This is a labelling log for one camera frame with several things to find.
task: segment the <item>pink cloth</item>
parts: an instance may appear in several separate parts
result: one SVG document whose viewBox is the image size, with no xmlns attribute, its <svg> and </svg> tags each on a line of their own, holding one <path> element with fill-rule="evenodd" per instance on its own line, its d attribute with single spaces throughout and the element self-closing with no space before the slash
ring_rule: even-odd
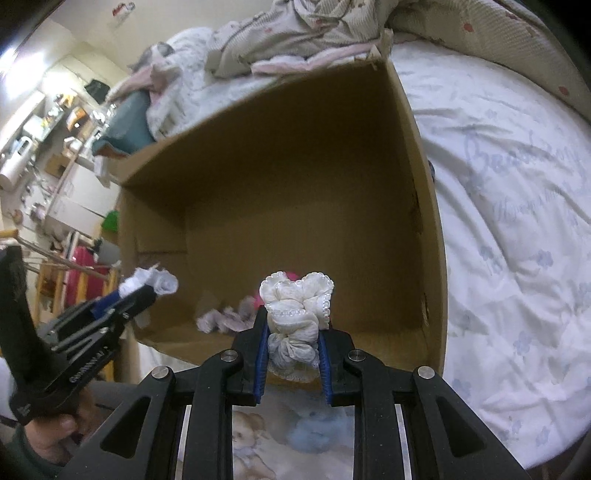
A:
<svg viewBox="0 0 591 480">
<path fill-rule="evenodd" d="M 256 61 L 251 65 L 251 71 L 254 74 L 262 73 L 267 75 L 311 72 L 312 70 L 328 67 L 336 60 L 367 53 L 377 42 L 356 43 L 346 47 L 327 48 L 308 59 L 295 55 L 278 55 L 271 60 Z"/>
<path fill-rule="evenodd" d="M 181 73 L 179 67 L 173 66 L 166 60 L 158 60 L 139 69 L 133 75 L 112 88 L 107 94 L 106 100 L 114 102 L 124 99 L 136 90 L 147 90 L 150 93 L 150 103 L 155 104 L 166 88 Z"/>
</svg>

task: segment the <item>black gripper frame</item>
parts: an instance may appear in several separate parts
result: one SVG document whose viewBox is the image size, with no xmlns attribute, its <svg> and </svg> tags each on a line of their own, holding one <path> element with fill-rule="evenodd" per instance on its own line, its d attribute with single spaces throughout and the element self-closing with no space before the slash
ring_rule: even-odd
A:
<svg viewBox="0 0 591 480">
<path fill-rule="evenodd" d="M 9 405 L 24 425 L 36 417 L 75 414 L 78 392 L 117 353 L 125 325 L 156 300 L 154 289 L 143 286 L 118 301 L 71 307 L 35 331 L 26 290 L 21 248 L 1 248 L 0 348 L 14 379 Z"/>
<path fill-rule="evenodd" d="M 184 413 L 191 405 L 182 479 L 232 480 L 232 406 L 258 402 L 255 380 L 261 339 L 266 342 L 268 333 L 262 307 L 255 326 L 239 333 L 231 350 L 176 374 L 155 369 L 57 479 L 174 479 Z M 366 352 L 349 356 L 355 350 L 351 337 L 338 330 L 321 332 L 319 341 L 330 358 L 331 405 L 355 406 L 353 480 L 529 478 L 431 369 L 423 368 L 424 377 L 433 374 L 423 378 L 418 369 L 389 368 Z"/>
</svg>

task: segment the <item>wall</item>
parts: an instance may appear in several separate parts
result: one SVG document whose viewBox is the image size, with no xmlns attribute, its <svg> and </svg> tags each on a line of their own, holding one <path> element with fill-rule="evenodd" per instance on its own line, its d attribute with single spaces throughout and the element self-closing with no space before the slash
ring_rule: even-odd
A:
<svg viewBox="0 0 591 480">
<path fill-rule="evenodd" d="M 217 28 L 268 10 L 271 0 L 135 0 L 136 9 L 121 26 L 113 24 L 118 0 L 65 0 L 51 19 L 101 51 L 119 67 L 148 47 L 190 27 Z"/>
<path fill-rule="evenodd" d="M 45 71 L 76 43 L 70 31 L 52 20 L 46 20 L 33 32 L 0 80 L 0 128 L 37 88 Z"/>
</svg>

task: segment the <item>cabinet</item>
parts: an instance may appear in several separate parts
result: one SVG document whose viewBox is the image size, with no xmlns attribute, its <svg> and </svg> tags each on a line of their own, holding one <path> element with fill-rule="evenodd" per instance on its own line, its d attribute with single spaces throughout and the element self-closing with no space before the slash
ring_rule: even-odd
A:
<svg viewBox="0 0 591 480">
<path fill-rule="evenodd" d="M 93 236 L 97 225 L 115 208 L 119 191 L 117 184 L 104 186 L 92 171 L 71 161 L 48 206 L 46 230 L 75 230 Z"/>
</svg>

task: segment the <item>teal pillow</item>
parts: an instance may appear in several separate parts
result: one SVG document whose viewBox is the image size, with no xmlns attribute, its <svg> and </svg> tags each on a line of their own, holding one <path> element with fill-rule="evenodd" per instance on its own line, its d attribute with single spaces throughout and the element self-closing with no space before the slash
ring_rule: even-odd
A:
<svg viewBox="0 0 591 480">
<path fill-rule="evenodd" d="M 102 137 L 92 144 L 93 155 L 127 156 L 156 142 L 148 129 L 146 111 L 150 94 L 137 90 L 119 105 Z"/>
</svg>

